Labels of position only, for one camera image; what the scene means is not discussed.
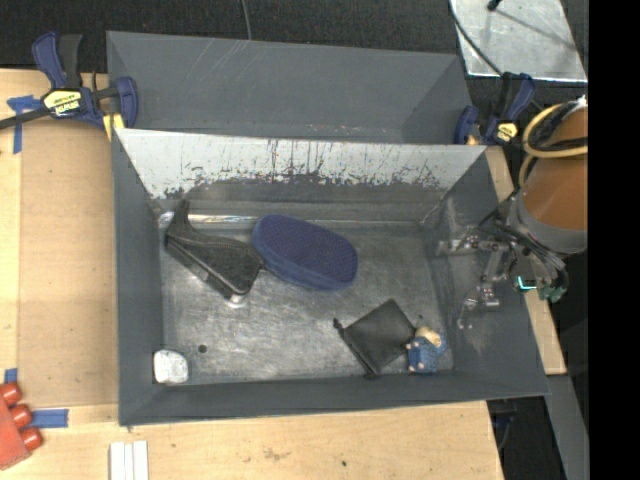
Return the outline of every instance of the blue clamp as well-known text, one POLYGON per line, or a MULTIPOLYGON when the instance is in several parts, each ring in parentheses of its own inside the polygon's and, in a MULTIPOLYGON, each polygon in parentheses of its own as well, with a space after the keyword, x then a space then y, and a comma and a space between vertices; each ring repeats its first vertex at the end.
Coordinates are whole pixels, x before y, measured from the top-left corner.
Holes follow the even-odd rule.
MULTIPOLYGON (((134 126, 138 115, 138 96, 132 78, 120 77, 113 86, 100 91, 82 87, 82 77, 77 68, 81 39, 79 34, 59 36, 57 32, 47 32, 36 39, 32 45, 33 58, 38 69, 49 79, 51 90, 40 98, 36 108, 21 113, 14 109, 15 116, 0 120, 0 129, 18 127, 27 121, 50 116, 54 119, 73 119, 104 131, 106 114, 100 108, 100 100, 110 97, 119 98, 118 111, 125 126, 134 126)), ((18 151, 21 149, 21 134, 20 130, 18 151)))
POLYGON ((454 131, 454 144, 502 145, 515 137, 515 121, 532 102, 536 84, 526 73, 506 72, 501 79, 500 97, 488 116, 481 116, 473 105, 463 110, 454 131))

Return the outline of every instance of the sponge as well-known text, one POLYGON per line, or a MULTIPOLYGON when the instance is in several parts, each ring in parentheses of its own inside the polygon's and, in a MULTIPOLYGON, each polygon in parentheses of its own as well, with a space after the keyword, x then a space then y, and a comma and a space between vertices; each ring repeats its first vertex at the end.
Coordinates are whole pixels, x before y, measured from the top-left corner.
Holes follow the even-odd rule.
POLYGON ((344 237, 286 215, 265 215, 251 236, 267 270, 285 281, 317 290, 342 290, 358 270, 358 255, 344 237))

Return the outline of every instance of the black floor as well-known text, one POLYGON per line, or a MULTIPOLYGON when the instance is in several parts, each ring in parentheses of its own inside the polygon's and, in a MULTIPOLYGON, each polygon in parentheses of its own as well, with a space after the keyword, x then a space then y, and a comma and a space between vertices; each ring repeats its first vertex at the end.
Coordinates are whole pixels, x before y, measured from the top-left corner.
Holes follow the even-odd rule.
MULTIPOLYGON (((589 0, 561 1, 588 73, 589 0)), ((447 0, 246 0, 246 5, 257 40, 460 53, 447 0)), ((249 32, 241 0, 0 0, 0 23, 0 66, 33 68, 31 43, 57 30, 84 35, 79 67, 97 72, 107 71, 107 30, 242 39, 249 32)), ((469 78, 468 88, 480 108, 495 102, 500 91, 495 79, 469 78)), ((586 84, 540 82, 536 100, 546 106, 586 93, 586 84)), ((522 119, 528 117, 525 112, 522 119)), ((519 150, 506 153, 517 173, 519 150)), ((552 312, 588 429, 587 253, 572 257, 568 266, 569 291, 552 312)), ((508 480, 564 478, 541 398, 518 400, 508 417, 503 404, 490 407, 499 413, 498 441, 511 421, 501 443, 508 480)))

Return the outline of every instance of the wooden surface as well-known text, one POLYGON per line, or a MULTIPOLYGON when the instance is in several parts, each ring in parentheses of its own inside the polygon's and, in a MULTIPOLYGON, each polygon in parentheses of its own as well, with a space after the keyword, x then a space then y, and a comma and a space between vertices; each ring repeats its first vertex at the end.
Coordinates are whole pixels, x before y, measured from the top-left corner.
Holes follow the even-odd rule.
MULTIPOLYGON (((0 69, 0 116, 8 97, 47 89, 37 71, 0 69)), ((45 118, 25 126, 21 155, 12 141, 0 132, 0 368, 19 367, 32 409, 70 407, 70 427, 44 429, 45 444, 3 479, 107 479, 109 444, 141 439, 151 480, 504 478, 484 402, 119 427, 106 136, 45 118)), ((504 186, 502 151, 490 157, 504 186)), ((545 368, 560 370, 552 322, 533 311, 545 368)))
POLYGON ((150 480, 502 479, 485 404, 136 427, 116 407, 71 411, 69 429, 4 479, 107 479, 114 441, 146 440, 150 480), (111 418, 111 422, 95 423, 111 418))

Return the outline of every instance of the white plastic piece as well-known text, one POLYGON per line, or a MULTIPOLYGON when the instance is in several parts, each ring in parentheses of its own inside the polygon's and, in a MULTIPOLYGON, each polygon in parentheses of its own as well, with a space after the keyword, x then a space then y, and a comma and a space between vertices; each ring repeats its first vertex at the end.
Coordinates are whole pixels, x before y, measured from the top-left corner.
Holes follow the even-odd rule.
POLYGON ((109 446, 109 480, 149 480, 149 457, 146 441, 111 443, 109 446))
POLYGON ((189 379, 189 365, 178 352, 158 350, 153 355, 153 374, 161 384, 182 384, 189 379))

